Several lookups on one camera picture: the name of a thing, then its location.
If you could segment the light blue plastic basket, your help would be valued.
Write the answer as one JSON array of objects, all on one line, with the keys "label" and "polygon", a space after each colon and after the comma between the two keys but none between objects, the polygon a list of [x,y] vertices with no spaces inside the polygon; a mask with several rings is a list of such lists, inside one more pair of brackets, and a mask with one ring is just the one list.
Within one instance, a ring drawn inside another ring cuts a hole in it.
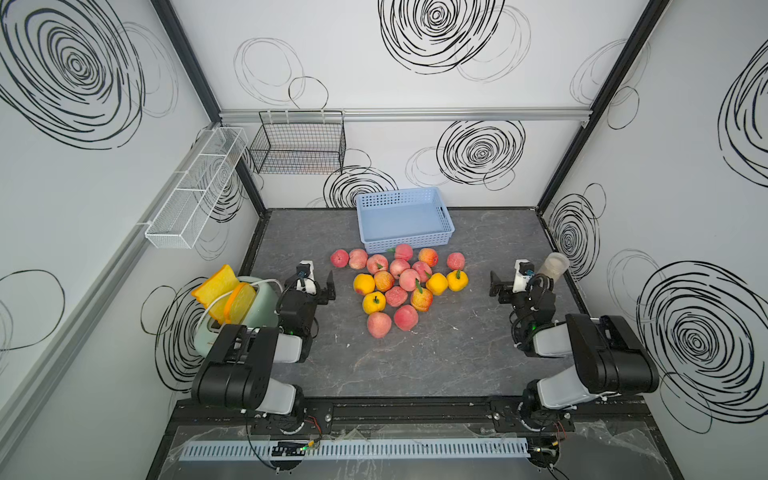
[{"label": "light blue plastic basket", "polygon": [[384,253],[400,244],[415,248],[446,245],[455,232],[435,187],[362,194],[356,198],[356,208],[360,239],[369,254]]}]

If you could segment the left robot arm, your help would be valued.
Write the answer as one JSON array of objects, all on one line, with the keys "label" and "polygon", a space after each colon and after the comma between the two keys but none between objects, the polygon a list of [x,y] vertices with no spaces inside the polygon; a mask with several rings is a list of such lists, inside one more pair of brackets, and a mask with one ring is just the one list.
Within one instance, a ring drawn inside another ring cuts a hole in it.
[{"label": "left robot arm", "polygon": [[321,287],[299,267],[276,301],[278,324],[249,328],[226,325],[206,355],[191,387],[191,400],[268,414],[299,424],[306,418],[305,397],[297,385],[271,377],[275,364],[306,361],[319,328],[316,310],[336,299],[332,274]]}]

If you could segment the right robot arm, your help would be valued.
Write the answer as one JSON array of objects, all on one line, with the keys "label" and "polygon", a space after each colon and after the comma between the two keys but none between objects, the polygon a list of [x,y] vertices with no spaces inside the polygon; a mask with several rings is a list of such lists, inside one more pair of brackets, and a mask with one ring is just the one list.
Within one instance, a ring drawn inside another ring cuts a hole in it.
[{"label": "right robot arm", "polygon": [[525,262],[512,281],[491,272],[489,295],[512,307],[510,334],[528,357],[569,358],[561,372],[530,381],[518,406],[519,418],[542,430],[580,404],[655,392],[661,375],[646,348],[622,316],[567,314],[557,320],[555,279],[534,273]]}]

